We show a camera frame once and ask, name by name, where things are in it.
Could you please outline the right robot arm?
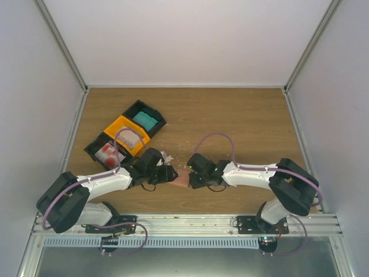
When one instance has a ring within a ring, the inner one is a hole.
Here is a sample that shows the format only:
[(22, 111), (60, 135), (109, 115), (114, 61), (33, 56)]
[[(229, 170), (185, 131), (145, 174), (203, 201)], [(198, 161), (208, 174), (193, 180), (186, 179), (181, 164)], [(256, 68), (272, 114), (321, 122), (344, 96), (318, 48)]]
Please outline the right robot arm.
[(187, 165), (192, 170), (189, 183), (193, 189), (244, 185), (273, 192), (275, 198), (263, 203), (251, 220), (251, 225), (263, 234), (271, 233), (277, 223), (290, 214), (307, 216), (315, 196), (322, 195), (319, 182), (287, 158), (261, 166), (237, 164), (230, 160), (214, 163), (195, 153)]

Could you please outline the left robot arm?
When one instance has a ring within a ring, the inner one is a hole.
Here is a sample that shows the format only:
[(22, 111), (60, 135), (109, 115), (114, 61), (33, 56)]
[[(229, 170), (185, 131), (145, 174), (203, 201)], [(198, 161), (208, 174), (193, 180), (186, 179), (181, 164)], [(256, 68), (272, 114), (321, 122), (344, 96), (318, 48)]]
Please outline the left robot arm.
[(110, 204), (92, 204), (91, 200), (118, 190), (128, 190), (144, 183), (172, 182), (178, 173), (166, 164), (163, 154), (148, 148), (140, 157), (103, 173), (75, 176), (62, 173), (36, 203), (42, 214), (43, 230), (64, 233), (75, 225), (91, 225), (113, 233), (119, 219)]

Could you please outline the black bin with red cards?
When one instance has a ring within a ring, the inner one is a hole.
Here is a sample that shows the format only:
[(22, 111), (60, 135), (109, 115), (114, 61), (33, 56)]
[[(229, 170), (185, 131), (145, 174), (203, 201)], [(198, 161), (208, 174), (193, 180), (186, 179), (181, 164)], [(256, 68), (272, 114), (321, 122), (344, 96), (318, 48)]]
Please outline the black bin with red cards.
[(84, 151), (95, 161), (100, 163), (106, 170), (112, 170), (118, 165), (128, 162), (133, 158), (126, 148), (117, 144), (117, 151), (114, 148), (114, 139), (105, 133), (100, 133)]

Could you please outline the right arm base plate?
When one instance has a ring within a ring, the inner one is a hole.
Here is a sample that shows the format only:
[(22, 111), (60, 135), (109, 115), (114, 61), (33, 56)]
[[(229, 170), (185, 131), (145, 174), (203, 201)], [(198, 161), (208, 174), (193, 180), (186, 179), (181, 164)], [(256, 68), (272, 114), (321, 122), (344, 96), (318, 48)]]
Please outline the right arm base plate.
[(243, 215), (236, 217), (236, 226), (239, 234), (279, 235), (289, 233), (286, 218), (283, 218), (276, 224), (272, 225), (270, 223), (266, 223), (262, 219), (258, 219), (254, 215)]

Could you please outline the yellow bin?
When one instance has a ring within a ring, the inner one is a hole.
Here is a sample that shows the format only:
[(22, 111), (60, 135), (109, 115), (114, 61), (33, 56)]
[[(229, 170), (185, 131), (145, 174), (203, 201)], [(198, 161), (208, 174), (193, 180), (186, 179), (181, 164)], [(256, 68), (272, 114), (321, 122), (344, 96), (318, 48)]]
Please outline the yellow bin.
[(118, 135), (117, 143), (124, 147), (132, 156), (136, 156), (150, 142), (150, 137), (144, 128), (123, 115), (120, 115), (113, 123), (105, 128), (104, 133), (114, 139), (115, 135), (121, 129), (123, 131)]

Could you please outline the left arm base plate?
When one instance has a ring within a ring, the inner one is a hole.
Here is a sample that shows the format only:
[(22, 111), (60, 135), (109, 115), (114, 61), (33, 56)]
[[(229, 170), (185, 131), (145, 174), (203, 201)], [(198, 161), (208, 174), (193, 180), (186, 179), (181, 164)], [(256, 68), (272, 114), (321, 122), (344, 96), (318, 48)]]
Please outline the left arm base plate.
[(134, 234), (137, 216), (120, 215), (117, 219), (111, 219), (103, 227), (97, 227), (91, 224), (82, 225), (88, 234)]

